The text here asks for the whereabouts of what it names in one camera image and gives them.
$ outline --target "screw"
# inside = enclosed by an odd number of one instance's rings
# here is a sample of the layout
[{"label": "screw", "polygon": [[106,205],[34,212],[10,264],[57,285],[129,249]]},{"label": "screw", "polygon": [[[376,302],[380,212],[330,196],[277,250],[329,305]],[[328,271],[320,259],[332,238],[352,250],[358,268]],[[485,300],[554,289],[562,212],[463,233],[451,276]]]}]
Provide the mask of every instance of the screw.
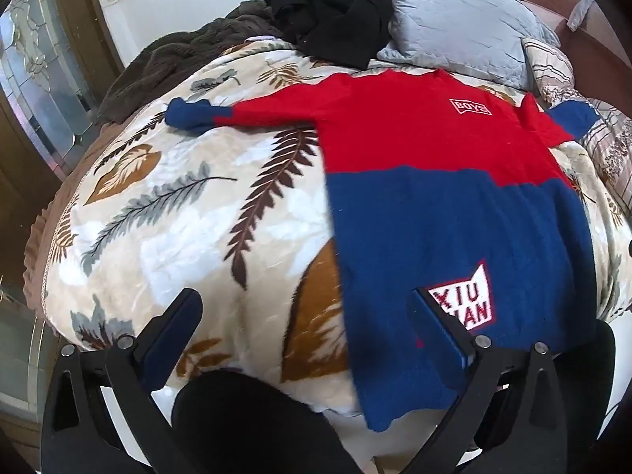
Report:
[{"label": "screw", "polygon": [[72,344],[66,344],[61,348],[61,356],[70,356],[75,352],[75,347]]},{"label": "screw", "polygon": [[116,341],[116,345],[122,350],[128,350],[133,343],[134,337],[130,337],[129,335],[123,335]]},{"label": "screw", "polygon": [[536,353],[547,354],[549,352],[549,347],[544,342],[536,342],[533,345],[533,349]]},{"label": "screw", "polygon": [[484,350],[492,345],[492,339],[486,335],[477,335],[474,341],[478,347],[483,348]]}]

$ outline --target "leaf pattern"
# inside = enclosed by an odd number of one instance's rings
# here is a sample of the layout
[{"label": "leaf pattern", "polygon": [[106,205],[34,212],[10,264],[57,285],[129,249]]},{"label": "leaf pattern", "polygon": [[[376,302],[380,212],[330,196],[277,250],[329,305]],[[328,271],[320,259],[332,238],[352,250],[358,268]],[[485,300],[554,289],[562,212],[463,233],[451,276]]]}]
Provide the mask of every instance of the leaf pattern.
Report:
[{"label": "leaf pattern", "polygon": [[612,178],[609,174],[609,172],[604,169],[602,166],[595,166],[596,167],[596,175],[599,177],[599,180],[601,180],[604,185],[614,185],[614,178]]},{"label": "leaf pattern", "polygon": [[206,353],[209,349],[217,346],[221,341],[222,339],[202,340],[188,348],[182,354],[182,357],[176,365],[176,374],[178,377],[183,378],[186,376],[190,365],[192,365],[193,368],[191,369],[189,378],[196,378],[201,374],[202,369],[217,367],[217,365],[229,359],[231,355],[226,353],[209,353],[198,357],[198,355]]},{"label": "leaf pattern", "polygon": [[270,43],[265,46],[261,46],[258,48],[253,48],[251,50],[247,50],[244,56],[256,55],[257,53],[267,53],[267,52],[276,52],[277,50],[296,50],[296,47],[292,43]]},{"label": "leaf pattern", "polygon": [[378,66],[377,68],[368,68],[364,71],[353,71],[350,73],[350,76],[357,78],[360,76],[365,76],[369,74],[380,74],[386,71],[387,69],[391,69],[392,71],[403,71],[403,72],[415,72],[415,66]]},{"label": "leaf pattern", "polygon": [[579,182],[579,177],[577,177],[576,172],[574,172],[572,169],[571,170],[563,169],[563,171],[564,171],[564,174],[566,175],[566,178],[568,178],[568,181],[571,184],[571,187],[577,193],[577,196],[579,196],[579,199],[581,200],[582,204],[586,206],[587,204],[586,200],[589,200],[595,203],[596,205],[596,201],[592,199],[592,197],[587,196],[586,193],[582,190],[581,183]]},{"label": "leaf pattern", "polygon": [[97,164],[97,166],[94,168],[93,173],[97,174],[97,171],[101,169],[103,166],[105,166],[110,160],[115,158],[116,155],[118,155],[119,153],[122,153],[129,146],[139,141],[141,137],[147,135],[147,133],[149,133],[150,130],[153,130],[154,128],[156,128],[157,124],[162,123],[164,120],[165,112],[166,112],[165,110],[163,110],[162,112],[158,112],[156,115],[153,116],[153,118],[149,120],[149,122],[145,126],[143,126],[143,128],[141,128],[134,135],[132,135],[132,137],[127,139],[123,144],[121,144],[120,146],[117,146],[113,151],[111,151],[106,156],[104,156],[100,160],[100,162]]},{"label": "leaf pattern", "polygon": [[55,230],[55,237],[53,237],[51,243],[51,264],[59,263],[62,258],[66,258],[68,248],[73,245],[75,237],[77,237],[77,234],[73,233],[70,228],[70,212],[77,204],[78,198],[79,193],[75,193],[64,210],[64,213],[61,214],[59,218],[59,224]]},{"label": "leaf pattern", "polygon": [[323,66],[335,66],[333,62],[329,62],[328,60],[323,60],[321,58],[316,58],[314,56],[311,56],[310,60],[313,62],[310,69],[322,68]]},{"label": "leaf pattern", "polygon": [[314,130],[291,129],[283,130],[274,136],[274,154],[270,161],[263,165],[257,180],[250,186],[252,192],[241,207],[239,221],[230,233],[234,234],[228,243],[230,247],[224,260],[233,257],[231,274],[235,281],[246,289],[247,272],[243,257],[244,251],[250,251],[248,244],[254,240],[253,232],[257,221],[263,217],[265,209],[274,208],[273,193],[283,197],[280,186],[292,188],[294,183],[291,175],[302,176],[298,164],[312,166],[308,156],[316,155],[312,147],[318,146],[317,134]]},{"label": "leaf pattern", "polygon": [[153,225],[163,214],[179,210],[186,202],[197,201],[210,180],[236,181],[235,178],[211,176],[211,168],[206,162],[202,162],[197,174],[189,171],[171,184],[154,186],[150,194],[129,200],[127,206],[99,232],[92,247],[83,254],[81,267],[84,273],[87,276],[92,273],[92,267],[103,249],[116,237],[125,235],[134,225]]},{"label": "leaf pattern", "polygon": [[621,212],[621,208],[608,196],[606,196],[606,198],[608,198],[608,208],[610,209],[614,226],[615,228],[620,228],[623,225],[623,212]]},{"label": "leaf pattern", "polygon": [[281,381],[298,381],[348,369],[340,276],[330,239],[296,289],[283,343]]},{"label": "leaf pattern", "polygon": [[621,306],[621,260],[620,254],[615,255],[610,263],[610,269],[608,272],[608,281],[606,286],[612,287],[610,296],[608,297],[608,303],[601,309],[600,315],[597,316],[601,320],[609,320],[609,316],[612,318],[623,315],[625,308]]},{"label": "leaf pattern", "polygon": [[83,313],[70,312],[70,318],[77,339],[92,350],[111,348],[122,335],[134,336],[134,326],[130,320],[107,320],[99,298],[93,294],[94,311],[92,317]]},{"label": "leaf pattern", "polygon": [[109,172],[99,178],[85,204],[89,205],[100,199],[120,194],[134,182],[146,178],[162,156],[160,151],[151,151],[151,149],[149,144],[141,144],[125,153]]},{"label": "leaf pattern", "polygon": [[238,52],[239,50],[241,50],[242,48],[245,48],[249,44],[252,44],[252,43],[241,43],[235,46],[231,46],[230,48],[225,49],[220,56],[230,55],[231,53]]},{"label": "leaf pattern", "polygon": [[280,89],[287,85],[298,83],[302,80],[298,72],[298,64],[292,62],[285,64],[280,68],[275,68],[269,62],[266,64],[270,67],[267,71],[262,72],[257,78],[257,83],[268,82],[275,89]]},{"label": "leaf pattern", "polygon": [[237,85],[241,85],[239,80],[237,80],[236,75],[237,72],[235,71],[235,69],[229,69],[228,71],[224,71],[217,78],[202,78],[201,80],[196,80],[191,84],[191,90],[193,91],[193,93],[186,100],[190,102],[197,98],[200,98],[211,89],[222,85],[222,83],[230,80],[231,78],[237,82]]},{"label": "leaf pattern", "polygon": [[497,91],[493,87],[489,87],[489,85],[479,85],[478,89],[481,89],[482,91],[485,91],[488,93],[492,93],[494,96],[497,96],[498,98],[504,100],[505,102],[512,105],[513,107],[516,106],[516,102],[513,100],[513,98],[511,98],[509,95],[505,94],[502,91]]}]

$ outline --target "white fabric strap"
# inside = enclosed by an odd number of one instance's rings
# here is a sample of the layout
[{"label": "white fabric strap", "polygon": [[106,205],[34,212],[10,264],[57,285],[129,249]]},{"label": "white fabric strap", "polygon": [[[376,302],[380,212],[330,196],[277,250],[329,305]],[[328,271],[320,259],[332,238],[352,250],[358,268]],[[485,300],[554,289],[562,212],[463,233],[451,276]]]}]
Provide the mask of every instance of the white fabric strap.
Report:
[{"label": "white fabric strap", "polygon": [[573,12],[571,12],[571,15],[568,17],[568,28],[573,32],[576,31],[579,25],[584,21],[584,18],[586,18],[586,13],[594,2],[595,0],[580,0],[577,2]]}]

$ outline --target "black cloth pile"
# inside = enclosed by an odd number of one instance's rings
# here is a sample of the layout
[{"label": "black cloth pile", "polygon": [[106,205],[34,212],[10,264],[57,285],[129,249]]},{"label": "black cloth pile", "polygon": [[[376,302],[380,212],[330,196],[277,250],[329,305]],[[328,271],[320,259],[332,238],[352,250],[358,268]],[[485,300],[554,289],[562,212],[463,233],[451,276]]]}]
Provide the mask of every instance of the black cloth pile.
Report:
[{"label": "black cloth pile", "polygon": [[108,89],[97,124],[122,123],[144,105],[171,91],[198,69],[248,37],[281,36],[271,9],[262,0],[243,2],[225,18],[194,32],[156,39],[131,62]]},{"label": "black cloth pile", "polygon": [[265,0],[285,39],[311,56],[366,69],[389,41],[391,0]]}]

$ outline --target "boys patch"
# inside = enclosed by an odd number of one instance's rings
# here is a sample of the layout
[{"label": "boys patch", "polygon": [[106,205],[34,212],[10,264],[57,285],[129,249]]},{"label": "boys patch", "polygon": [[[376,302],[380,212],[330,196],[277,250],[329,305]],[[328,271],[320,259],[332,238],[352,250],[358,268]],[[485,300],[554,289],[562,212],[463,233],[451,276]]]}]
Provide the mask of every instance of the boys patch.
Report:
[{"label": "boys patch", "polygon": [[450,103],[458,113],[476,112],[492,115],[489,109],[482,103],[475,103],[470,100],[450,100]]}]

